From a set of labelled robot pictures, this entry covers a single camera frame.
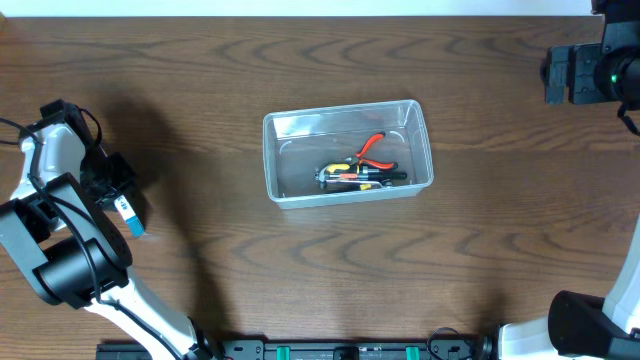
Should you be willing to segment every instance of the wooden table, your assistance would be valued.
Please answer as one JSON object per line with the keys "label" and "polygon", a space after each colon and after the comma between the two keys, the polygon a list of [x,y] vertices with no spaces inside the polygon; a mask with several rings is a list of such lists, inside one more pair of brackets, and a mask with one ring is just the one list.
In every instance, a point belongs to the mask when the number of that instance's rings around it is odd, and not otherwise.
{"label": "wooden table", "polygon": [[[103,123],[151,204],[135,268],[209,332],[416,338],[604,296],[640,210],[637,138],[616,104],[547,106],[549,46],[598,18],[8,19],[0,114],[64,98]],[[281,211],[266,194],[273,111],[416,99],[435,182],[415,198]],[[14,138],[12,128],[0,128]],[[0,147],[7,199],[21,153]],[[0,358],[89,359],[127,339],[52,307],[0,251]]]}

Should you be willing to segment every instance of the black cable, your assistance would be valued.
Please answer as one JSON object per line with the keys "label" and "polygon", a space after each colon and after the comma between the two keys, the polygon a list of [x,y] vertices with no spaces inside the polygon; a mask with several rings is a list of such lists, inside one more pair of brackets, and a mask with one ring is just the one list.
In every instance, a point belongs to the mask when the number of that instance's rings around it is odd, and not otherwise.
{"label": "black cable", "polygon": [[622,123],[627,127],[627,130],[631,132],[635,136],[640,136],[640,131],[638,131],[638,127],[633,122],[630,116],[627,115],[627,105],[622,104],[618,109],[618,119],[622,120]]}
{"label": "black cable", "polygon": [[[96,147],[99,146],[100,142],[102,141],[102,129],[100,128],[100,124],[98,123],[96,118],[90,112],[88,112],[87,110],[80,109],[80,111],[84,111],[98,125],[98,136],[96,137],[96,140],[94,141],[93,146],[96,146]],[[10,125],[10,126],[13,126],[15,128],[18,128],[20,130],[23,130],[27,134],[29,134],[29,136],[31,136],[31,138],[33,138],[35,149],[34,149],[34,152],[33,152],[33,156],[31,157],[31,166],[29,168],[29,173],[27,174],[27,179],[29,179],[29,181],[31,182],[31,185],[33,186],[34,190],[36,191],[36,193],[38,193],[38,195],[40,195],[40,197],[47,204],[47,206],[49,206],[53,210],[53,212],[58,216],[58,218],[60,220],[62,220],[62,222],[65,225],[67,225],[67,227],[69,228],[69,231],[71,232],[71,235],[73,236],[74,240],[78,243],[78,246],[80,247],[80,250],[82,251],[82,254],[83,254],[84,258],[87,261],[87,265],[89,265],[89,271],[91,273],[91,281],[93,283],[93,292],[94,292],[94,296],[96,298],[96,302],[98,304],[101,304],[101,305],[111,306],[116,311],[122,312],[131,321],[133,321],[136,325],[138,325],[142,330],[144,330],[151,337],[156,339],[165,349],[167,349],[167,351],[176,360],[182,360],[182,355],[178,354],[166,342],[166,340],[162,338],[162,336],[158,335],[153,329],[151,329],[149,326],[147,326],[147,324],[145,324],[144,321],[140,320],[129,309],[127,309],[126,307],[122,306],[119,301],[103,301],[102,300],[102,298],[101,298],[102,293],[101,293],[100,283],[98,281],[98,271],[96,270],[95,262],[93,261],[93,258],[91,257],[91,254],[89,253],[89,249],[87,248],[87,244],[84,242],[82,236],[80,235],[80,232],[75,227],[75,225],[71,222],[71,220],[69,219],[67,214],[65,214],[64,211],[62,211],[62,209],[60,209],[60,207],[56,203],[59,203],[62,206],[67,207],[69,210],[71,210],[71,211],[77,213],[78,215],[82,216],[85,220],[89,221],[94,226],[95,226],[95,222],[93,221],[93,219],[91,218],[90,215],[86,214],[84,211],[80,210],[75,205],[73,205],[73,204],[71,204],[71,203],[69,203],[67,201],[64,201],[62,199],[59,199],[59,198],[57,198],[55,196],[52,196],[52,195],[50,196],[40,186],[40,183],[39,183],[40,179],[34,175],[37,172],[37,164],[38,163],[37,163],[36,159],[40,156],[40,151],[41,151],[42,145],[43,145],[43,143],[38,139],[38,137],[32,131],[27,129],[26,127],[24,127],[24,126],[22,126],[22,125],[20,125],[18,123],[15,123],[15,122],[13,122],[11,120],[0,118],[0,123],[4,123],[4,124]],[[17,142],[12,143],[12,142],[9,142],[9,141],[4,141],[4,140],[1,140],[0,143],[9,144],[9,145],[19,145]]]}
{"label": "black cable", "polygon": [[429,339],[427,339],[427,351],[429,352],[429,354],[431,354],[431,356],[436,358],[436,360],[443,360],[440,356],[436,355],[436,353],[434,353],[433,350],[431,349],[431,341],[433,340],[433,337],[436,336],[439,332],[443,332],[443,331],[450,331],[452,333],[455,333],[460,337],[460,340],[464,341],[464,343],[471,348],[471,350],[469,350],[470,352],[469,356],[461,358],[460,360],[470,360],[473,358],[473,353],[475,352],[475,344],[465,339],[464,337],[462,337],[462,335],[460,335],[459,332],[457,332],[455,329],[450,327],[438,328],[436,331],[433,332],[433,334],[431,334],[431,336],[429,336]]}
{"label": "black cable", "polygon": [[[26,132],[27,134],[29,134],[29,136],[31,136],[31,138],[33,139],[34,143],[39,143],[40,145],[42,145],[42,142],[40,140],[38,140],[38,137],[36,136],[36,134],[34,134],[31,130],[27,129],[26,127],[13,122],[11,120],[7,120],[5,118],[0,118],[0,123],[3,124],[7,124],[9,126],[13,126],[14,128],[18,129],[18,130],[22,130],[24,132]],[[6,141],[6,140],[0,140],[0,144],[5,144],[5,145],[19,145],[19,143],[17,141]]]}
{"label": "black cable", "polygon": [[93,120],[93,122],[95,122],[98,126],[98,135],[96,135],[96,139],[93,140],[93,144],[91,144],[91,147],[95,149],[100,146],[100,143],[102,143],[102,127],[100,126],[98,119],[96,119],[96,117],[93,116],[93,114],[90,113],[89,110],[83,108],[79,108],[79,110],[80,112],[87,114],[91,118],[91,120]]}

